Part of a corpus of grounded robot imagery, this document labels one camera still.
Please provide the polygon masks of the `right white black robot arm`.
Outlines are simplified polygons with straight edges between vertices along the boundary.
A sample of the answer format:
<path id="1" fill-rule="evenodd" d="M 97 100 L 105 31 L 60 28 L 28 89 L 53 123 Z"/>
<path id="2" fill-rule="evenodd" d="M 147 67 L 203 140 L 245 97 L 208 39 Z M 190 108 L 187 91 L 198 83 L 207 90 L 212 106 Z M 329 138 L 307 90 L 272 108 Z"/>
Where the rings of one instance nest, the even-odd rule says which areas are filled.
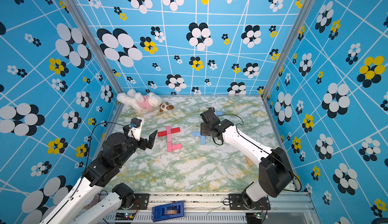
<path id="1" fill-rule="evenodd" d="M 220 120 L 213 108 L 208 108 L 200 117 L 209 136 L 235 147 L 258 167 L 258 179 L 241 193 L 246 208 L 254 209 L 266 196 L 276 198 L 294 180 L 290 162 L 282 148 L 273 149 L 255 141 L 231 121 Z"/>

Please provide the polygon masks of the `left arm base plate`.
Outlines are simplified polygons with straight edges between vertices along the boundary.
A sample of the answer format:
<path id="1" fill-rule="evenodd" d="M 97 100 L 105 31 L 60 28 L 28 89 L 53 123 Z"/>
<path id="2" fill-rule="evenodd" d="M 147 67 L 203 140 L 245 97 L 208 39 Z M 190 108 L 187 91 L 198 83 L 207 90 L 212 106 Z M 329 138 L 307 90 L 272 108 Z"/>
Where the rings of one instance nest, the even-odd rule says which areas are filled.
<path id="1" fill-rule="evenodd" d="M 150 194 L 148 193 L 134 193 L 133 203 L 130 210 L 146 210 L 148 208 Z"/>

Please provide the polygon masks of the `red block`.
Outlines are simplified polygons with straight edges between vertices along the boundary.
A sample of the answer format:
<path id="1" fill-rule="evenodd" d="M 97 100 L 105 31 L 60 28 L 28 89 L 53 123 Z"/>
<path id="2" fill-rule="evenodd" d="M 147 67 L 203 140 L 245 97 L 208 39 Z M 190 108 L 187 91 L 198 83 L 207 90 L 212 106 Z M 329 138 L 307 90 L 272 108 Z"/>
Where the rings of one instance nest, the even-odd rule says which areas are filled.
<path id="1" fill-rule="evenodd" d="M 167 136 L 167 131 L 158 132 L 158 137 Z"/>
<path id="2" fill-rule="evenodd" d="M 171 129 L 171 133 L 172 133 L 172 134 L 175 134 L 175 133 L 180 133 L 180 128 L 179 128 L 179 127 L 177 127 L 177 128 L 173 128 L 173 129 Z"/>

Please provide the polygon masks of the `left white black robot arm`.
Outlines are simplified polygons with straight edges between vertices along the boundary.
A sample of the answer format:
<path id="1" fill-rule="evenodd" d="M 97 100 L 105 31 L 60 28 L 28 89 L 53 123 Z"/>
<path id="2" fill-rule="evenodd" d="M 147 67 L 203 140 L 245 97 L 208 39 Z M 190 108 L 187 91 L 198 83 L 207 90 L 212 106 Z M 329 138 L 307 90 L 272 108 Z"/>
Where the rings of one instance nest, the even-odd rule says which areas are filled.
<path id="1" fill-rule="evenodd" d="M 100 219 L 122 206 L 133 204 L 133 191 L 126 184 L 117 185 L 100 203 L 83 215 L 79 212 L 115 177 L 124 163 L 136 150 L 152 149 L 157 131 L 148 139 L 140 136 L 140 128 L 124 126 L 122 133 L 111 134 L 102 145 L 102 150 L 82 173 L 74 188 L 42 221 L 43 224 L 78 224 L 81 218 L 87 224 L 97 223 Z"/>

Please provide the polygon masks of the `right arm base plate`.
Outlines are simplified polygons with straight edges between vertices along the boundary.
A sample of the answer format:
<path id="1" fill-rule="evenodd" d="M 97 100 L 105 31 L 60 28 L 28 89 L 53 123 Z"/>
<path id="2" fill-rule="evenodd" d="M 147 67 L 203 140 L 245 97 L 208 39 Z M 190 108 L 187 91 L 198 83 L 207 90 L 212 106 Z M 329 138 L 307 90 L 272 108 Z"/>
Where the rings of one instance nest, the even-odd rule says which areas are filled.
<path id="1" fill-rule="evenodd" d="M 252 202 L 247 204 L 247 201 L 244 202 L 242 194 L 229 194 L 228 202 L 230 210 L 271 210 L 268 197 L 263 197 L 259 201 Z"/>

